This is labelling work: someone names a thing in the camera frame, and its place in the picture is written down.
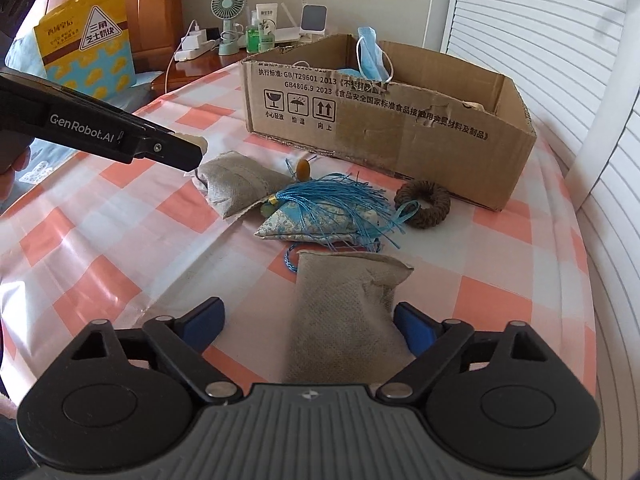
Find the person left hand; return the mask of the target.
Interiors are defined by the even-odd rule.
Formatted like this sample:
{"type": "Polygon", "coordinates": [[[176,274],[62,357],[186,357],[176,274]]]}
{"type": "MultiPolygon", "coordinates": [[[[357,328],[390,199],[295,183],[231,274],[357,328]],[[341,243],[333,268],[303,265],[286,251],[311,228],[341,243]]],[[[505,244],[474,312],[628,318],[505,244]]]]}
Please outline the person left hand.
{"type": "Polygon", "coordinates": [[[29,159],[30,148],[26,148],[26,150],[12,162],[9,169],[0,174],[0,200],[2,202],[11,194],[16,174],[28,166],[29,159]]]}

